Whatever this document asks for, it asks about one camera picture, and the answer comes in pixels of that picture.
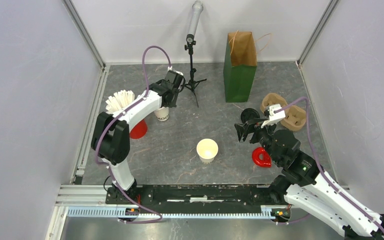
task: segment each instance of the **red cup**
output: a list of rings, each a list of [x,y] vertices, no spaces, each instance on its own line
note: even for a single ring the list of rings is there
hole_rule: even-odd
[[[147,134],[147,131],[148,131],[148,126],[145,120],[143,119],[138,124],[136,124],[136,126],[134,126],[134,128],[130,131],[130,138],[140,139],[143,136],[145,136],[145,134]]]
[[[252,151],[252,160],[257,166],[262,168],[271,168],[272,167],[272,159],[269,154],[262,147],[257,147],[254,151]]]

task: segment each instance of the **white paper cup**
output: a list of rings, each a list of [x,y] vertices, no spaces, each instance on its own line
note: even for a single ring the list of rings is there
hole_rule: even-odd
[[[160,107],[158,110],[153,111],[158,121],[164,122],[169,119],[169,108],[168,107]]]
[[[196,145],[196,152],[203,163],[209,164],[219,152],[219,146],[213,139],[205,138]]]

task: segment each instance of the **white wall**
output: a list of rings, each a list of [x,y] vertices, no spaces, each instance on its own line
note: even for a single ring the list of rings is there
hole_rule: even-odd
[[[384,1],[340,1],[303,74],[339,180],[384,213]]]
[[[93,42],[107,63],[140,63],[150,45],[164,48],[174,62],[188,62],[184,50],[195,0],[73,0]],[[224,61],[229,32],[273,33],[259,61],[297,60],[329,0],[202,0],[194,59]],[[269,38],[256,44],[261,49]],[[150,51],[149,63],[166,62]]]
[[[0,240],[41,240],[100,68],[62,1],[0,0]]]

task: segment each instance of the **green paper bag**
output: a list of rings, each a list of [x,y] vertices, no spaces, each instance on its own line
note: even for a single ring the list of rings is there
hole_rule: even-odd
[[[227,34],[224,57],[224,93],[226,103],[248,101],[257,70],[257,53],[250,31]]]

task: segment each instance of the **black tripod stand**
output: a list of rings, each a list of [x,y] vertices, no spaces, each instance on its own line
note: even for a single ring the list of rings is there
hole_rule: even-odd
[[[203,79],[203,80],[199,80],[199,81],[195,81],[194,80],[195,72],[197,70],[194,68],[194,64],[193,64],[193,61],[192,61],[192,55],[194,54],[194,45],[196,43],[197,42],[193,40],[192,42],[188,42],[187,41],[187,44],[184,45],[184,50],[188,51],[189,52],[189,56],[190,56],[190,79],[189,79],[189,81],[187,83],[185,83],[183,85],[183,87],[189,89],[193,93],[193,95],[195,96],[195,100],[196,100],[196,106],[199,108],[200,105],[198,104],[198,99],[197,99],[197,95],[195,94],[195,89],[198,87],[200,82],[204,82],[207,79]]]

